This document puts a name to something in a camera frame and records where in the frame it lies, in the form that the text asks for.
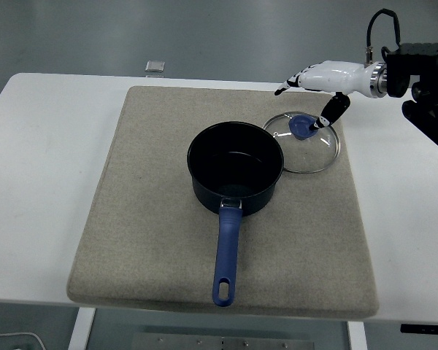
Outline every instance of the table surface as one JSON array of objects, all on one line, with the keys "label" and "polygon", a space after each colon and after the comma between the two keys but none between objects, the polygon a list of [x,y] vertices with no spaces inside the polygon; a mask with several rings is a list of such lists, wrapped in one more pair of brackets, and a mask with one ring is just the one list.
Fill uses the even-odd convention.
[{"label": "table surface", "polygon": [[[135,85],[263,91],[279,86],[12,77],[0,95],[0,302],[74,305],[66,282],[126,93]],[[371,319],[438,323],[438,147],[402,116],[409,95],[350,98],[338,123],[380,299]]]}]

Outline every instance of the gray felt mat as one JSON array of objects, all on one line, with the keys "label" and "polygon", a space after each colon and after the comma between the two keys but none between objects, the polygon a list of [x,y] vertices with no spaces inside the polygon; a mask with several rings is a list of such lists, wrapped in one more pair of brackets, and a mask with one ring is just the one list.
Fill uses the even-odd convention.
[{"label": "gray felt mat", "polygon": [[166,311],[360,319],[378,308],[341,125],[342,151],[317,174],[283,173],[245,217],[235,301],[211,298],[218,216],[196,199],[188,146],[227,120],[262,126],[287,111],[320,114],[331,96],[133,87],[93,199],[67,293],[78,303]]}]

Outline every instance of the pan handle hole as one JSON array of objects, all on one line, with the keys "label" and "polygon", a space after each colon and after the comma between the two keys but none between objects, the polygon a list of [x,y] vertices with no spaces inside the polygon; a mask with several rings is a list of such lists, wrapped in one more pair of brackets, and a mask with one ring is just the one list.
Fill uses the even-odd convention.
[{"label": "pan handle hole", "polygon": [[221,282],[219,283],[219,298],[226,300],[228,299],[228,283]]}]

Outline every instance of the black saucepan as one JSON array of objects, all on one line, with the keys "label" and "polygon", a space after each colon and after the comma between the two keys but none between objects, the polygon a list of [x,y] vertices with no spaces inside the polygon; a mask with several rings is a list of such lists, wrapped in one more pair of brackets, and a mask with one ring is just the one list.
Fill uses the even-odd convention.
[{"label": "black saucepan", "polygon": [[240,222],[271,199],[283,172],[283,151],[256,125],[222,122],[191,142],[187,163],[196,197],[219,214],[212,299],[218,306],[229,306],[235,296]]}]

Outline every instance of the glass lid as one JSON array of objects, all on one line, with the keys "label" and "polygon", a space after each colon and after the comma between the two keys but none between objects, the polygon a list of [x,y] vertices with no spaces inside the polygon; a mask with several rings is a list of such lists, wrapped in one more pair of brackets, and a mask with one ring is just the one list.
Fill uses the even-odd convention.
[{"label": "glass lid", "polygon": [[336,131],[327,126],[309,127],[318,117],[304,112],[286,112],[266,122],[263,129],[277,140],[284,153],[284,170],[312,174],[328,168],[340,152]]}]

